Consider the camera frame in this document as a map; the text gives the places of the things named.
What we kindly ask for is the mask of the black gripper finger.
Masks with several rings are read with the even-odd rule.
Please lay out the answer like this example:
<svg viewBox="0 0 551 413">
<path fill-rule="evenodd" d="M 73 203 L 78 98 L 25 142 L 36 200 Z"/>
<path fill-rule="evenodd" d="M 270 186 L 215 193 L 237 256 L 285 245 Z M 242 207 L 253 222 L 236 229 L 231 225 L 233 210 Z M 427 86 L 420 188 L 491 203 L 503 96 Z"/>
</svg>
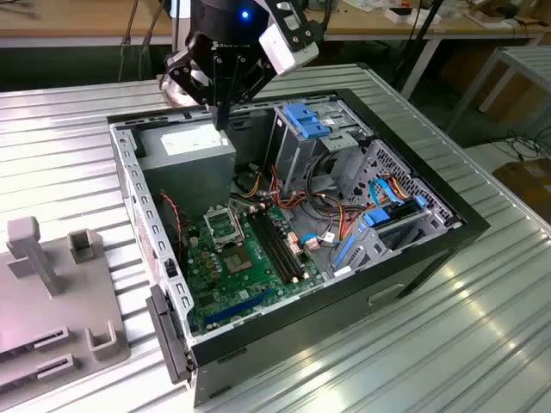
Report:
<svg viewBox="0 0 551 413">
<path fill-rule="evenodd" d="M 220 130 L 220 102 L 214 81 L 194 61 L 188 50 L 172 53 L 165 60 L 164 92 L 177 103 L 193 101 L 207 108 L 216 130 Z"/>
<path fill-rule="evenodd" d="M 267 58 L 257 60 L 238 56 L 224 79 L 225 95 L 220 104 L 220 129 L 227 127 L 232 108 L 252 100 L 275 76 L 276 72 Z"/>
</svg>

